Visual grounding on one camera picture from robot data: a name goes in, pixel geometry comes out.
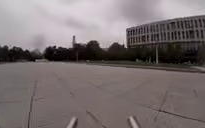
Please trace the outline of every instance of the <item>sky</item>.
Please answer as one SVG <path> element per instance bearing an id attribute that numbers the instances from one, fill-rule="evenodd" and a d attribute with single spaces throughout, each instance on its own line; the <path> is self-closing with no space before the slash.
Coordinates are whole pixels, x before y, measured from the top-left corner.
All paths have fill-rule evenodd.
<path id="1" fill-rule="evenodd" d="M 0 45 L 44 49 L 97 40 L 125 44 L 126 28 L 205 14 L 205 0 L 0 0 Z"/>

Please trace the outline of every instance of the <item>white building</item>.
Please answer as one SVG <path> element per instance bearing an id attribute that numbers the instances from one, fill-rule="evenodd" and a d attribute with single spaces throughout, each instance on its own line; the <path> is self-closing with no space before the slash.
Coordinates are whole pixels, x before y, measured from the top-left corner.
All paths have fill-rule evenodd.
<path id="1" fill-rule="evenodd" d="M 180 43 L 184 50 L 205 48 L 205 15 L 153 22 L 126 30 L 127 46 Z"/>

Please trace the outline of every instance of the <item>road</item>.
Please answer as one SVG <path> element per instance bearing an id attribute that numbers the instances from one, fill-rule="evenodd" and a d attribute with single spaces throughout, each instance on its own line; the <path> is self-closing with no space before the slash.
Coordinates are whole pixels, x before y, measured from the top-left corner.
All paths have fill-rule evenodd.
<path id="1" fill-rule="evenodd" d="M 72 63 L 0 65 L 1 128 L 205 128 L 205 74 Z"/>

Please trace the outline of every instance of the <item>tower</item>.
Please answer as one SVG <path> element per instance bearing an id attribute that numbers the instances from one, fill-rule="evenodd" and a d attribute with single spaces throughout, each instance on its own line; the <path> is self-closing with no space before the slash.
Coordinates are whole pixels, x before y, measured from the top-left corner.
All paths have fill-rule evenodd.
<path id="1" fill-rule="evenodd" d="M 72 37 L 72 47 L 74 48 L 76 44 L 76 36 Z"/>

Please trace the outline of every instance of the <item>grass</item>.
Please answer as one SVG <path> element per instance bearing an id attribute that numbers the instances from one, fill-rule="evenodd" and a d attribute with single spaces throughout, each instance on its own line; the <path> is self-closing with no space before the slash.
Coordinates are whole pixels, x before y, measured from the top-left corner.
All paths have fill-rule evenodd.
<path id="1" fill-rule="evenodd" d="M 134 61 L 89 61 L 87 63 L 96 63 L 96 64 L 117 64 L 117 65 L 134 65 L 134 66 L 152 66 L 152 67 L 169 67 L 169 68 L 191 68 L 190 65 L 184 64 L 153 64 L 153 63 L 142 63 Z"/>

